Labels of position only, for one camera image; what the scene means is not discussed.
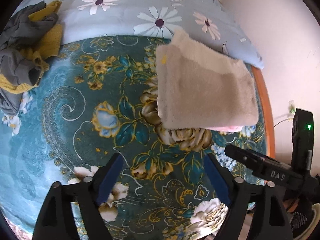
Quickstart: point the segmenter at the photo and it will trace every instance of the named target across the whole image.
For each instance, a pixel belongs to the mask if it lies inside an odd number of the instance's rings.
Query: white wall
[[[302,0],[221,0],[256,45],[275,124],[289,101],[313,112],[312,171],[320,173],[320,26]],[[292,122],[275,127],[276,158],[291,160]]]

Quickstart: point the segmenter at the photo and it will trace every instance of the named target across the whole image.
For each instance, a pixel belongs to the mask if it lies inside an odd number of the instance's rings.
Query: folded towel
[[[246,126],[258,121],[254,81],[231,59],[175,32],[156,49],[158,112],[167,129]]]

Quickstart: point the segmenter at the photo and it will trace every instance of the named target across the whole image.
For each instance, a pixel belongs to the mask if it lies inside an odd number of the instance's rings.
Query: bedsheet
[[[24,0],[17,10],[42,0]],[[61,0],[62,44],[102,35],[171,38],[183,28],[191,38],[258,68],[263,61],[217,0]]]
[[[192,239],[185,230],[194,208],[215,196],[203,170],[206,154],[234,175],[264,183],[224,154],[227,143],[265,154],[259,97],[258,124],[238,133],[162,127],[154,62],[156,46],[168,42],[114,36],[61,47],[40,86],[25,96],[17,135],[0,125],[0,207],[10,221],[32,232],[54,181],[66,184],[75,167],[89,172],[114,152],[125,159],[119,182],[129,187],[115,202],[115,221],[105,222],[114,239]],[[76,225],[86,239],[79,216]]]

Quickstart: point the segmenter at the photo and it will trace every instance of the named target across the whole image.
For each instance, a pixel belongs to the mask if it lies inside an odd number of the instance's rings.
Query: blue gripper pad
[[[220,174],[215,164],[210,159],[209,155],[204,156],[204,170],[210,179],[210,182],[217,193],[219,200],[227,207],[231,205],[231,199],[229,197],[229,187],[225,179]]]
[[[102,203],[107,202],[108,197],[112,191],[112,188],[115,185],[117,178],[120,175],[120,172],[122,171],[122,168],[123,168],[123,157],[117,153],[113,155],[113,157],[110,159],[110,161],[105,167],[101,168],[101,169],[106,169],[107,172],[101,184],[99,185],[99,193],[96,199],[97,205],[101,205]]]

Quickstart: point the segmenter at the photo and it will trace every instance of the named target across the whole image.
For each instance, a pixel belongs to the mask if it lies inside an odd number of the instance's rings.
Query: orange wooden headboard
[[[267,155],[275,159],[276,158],[275,131],[273,128],[272,110],[271,110],[271,104],[269,100],[267,87],[264,82],[261,70],[258,68],[252,67],[252,72],[256,81],[256,86],[257,86],[257,90],[258,90],[258,94],[259,94],[261,106],[262,106],[266,145],[267,145]]]

